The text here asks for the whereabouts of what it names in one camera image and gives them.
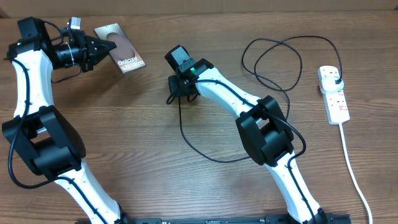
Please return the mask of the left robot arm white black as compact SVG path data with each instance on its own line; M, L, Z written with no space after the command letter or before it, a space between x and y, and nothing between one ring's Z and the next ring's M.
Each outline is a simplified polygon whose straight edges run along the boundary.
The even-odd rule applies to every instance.
M90 223L129 223L90 171L83 140L56 109L52 94L54 70L77 66L88 72L115 43L86 35L78 17L70 18L56 38L49 36L45 20L27 17L17 25L21 38L9 46L6 56L17 75L14 117L2 125L9 154L18 154L33 174L45 177L46 184L63 187Z

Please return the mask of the Galaxy smartphone with bronze screen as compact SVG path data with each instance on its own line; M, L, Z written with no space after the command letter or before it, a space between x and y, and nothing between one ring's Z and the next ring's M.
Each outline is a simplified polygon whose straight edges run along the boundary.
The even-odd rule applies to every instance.
M116 44L116 48L109 54L123 75L146 67L144 59L118 23L97 27L94 29L94 33L99 39L112 41Z

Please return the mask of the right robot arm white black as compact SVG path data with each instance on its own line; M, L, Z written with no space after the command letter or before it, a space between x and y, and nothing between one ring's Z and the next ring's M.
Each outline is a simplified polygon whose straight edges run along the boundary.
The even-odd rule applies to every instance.
M327 215L312 197L297 166L292 141L300 133L287 122L278 102L246 93L227 80L209 61L195 61L177 45L165 55L175 72L169 78L170 99L204 96L235 120L243 148L273 176L293 223L327 223Z

